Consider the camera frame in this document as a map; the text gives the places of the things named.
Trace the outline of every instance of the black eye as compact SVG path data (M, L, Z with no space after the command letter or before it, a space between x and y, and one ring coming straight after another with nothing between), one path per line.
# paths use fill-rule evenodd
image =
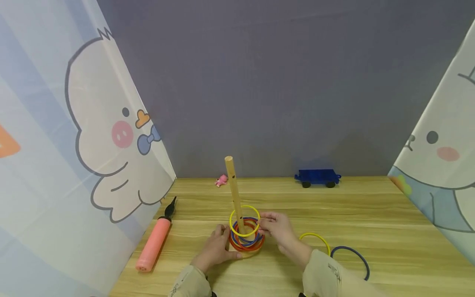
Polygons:
M124 107L122 108L122 114L125 116L125 117L128 117L129 116L129 109L127 107Z
M437 140L439 140L439 134L437 134L437 132L435 131L430 131L429 133L427 133L426 139L428 143L434 144L437 142Z

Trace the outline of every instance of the red ring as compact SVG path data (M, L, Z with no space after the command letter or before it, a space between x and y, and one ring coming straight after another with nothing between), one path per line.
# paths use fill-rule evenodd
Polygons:
M253 223L256 223L256 222L254 222L253 219L244 219L244 225L246 225L248 227L252 227L252 228L255 227L252 224L248 223L247 221L251 221ZM236 240L236 242L238 243L239 246L235 244L235 242L233 241L231 236L234 236L234 239ZM264 239L265 239L265 236L261 235L261 240L259 240L258 245L256 245L256 246L252 245L251 247L245 247L239 241L239 236L237 236L233 232L229 235L229 242L234 247L234 249L237 250L237 251L254 251L254 250L260 249L262 244L264 243Z

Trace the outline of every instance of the beige sleeve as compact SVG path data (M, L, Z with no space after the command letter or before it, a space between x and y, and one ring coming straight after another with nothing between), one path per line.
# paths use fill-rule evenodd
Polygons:
M188 265L178 275L168 297L211 297L211 287L203 272Z
M328 255L314 250L305 267L307 297L384 297L372 284L358 278Z

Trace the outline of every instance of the cartoon duck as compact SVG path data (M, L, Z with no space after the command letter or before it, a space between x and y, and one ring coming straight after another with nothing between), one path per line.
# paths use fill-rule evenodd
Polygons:
M108 30L84 44L66 72L66 103L77 126L76 153L101 178L92 204L110 210L112 222L142 204L157 203L172 178L153 151L160 136L135 89Z

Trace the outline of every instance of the right hand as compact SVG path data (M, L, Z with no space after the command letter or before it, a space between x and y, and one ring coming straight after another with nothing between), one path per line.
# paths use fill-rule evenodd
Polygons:
M258 232L274 237L279 251L298 265L301 270L305 270L313 249L297 238L289 218L283 213L273 211L262 212L260 216Z
M273 211L262 212L260 215L258 232L275 238L279 251L285 254L286 249L298 240L289 218L283 213Z

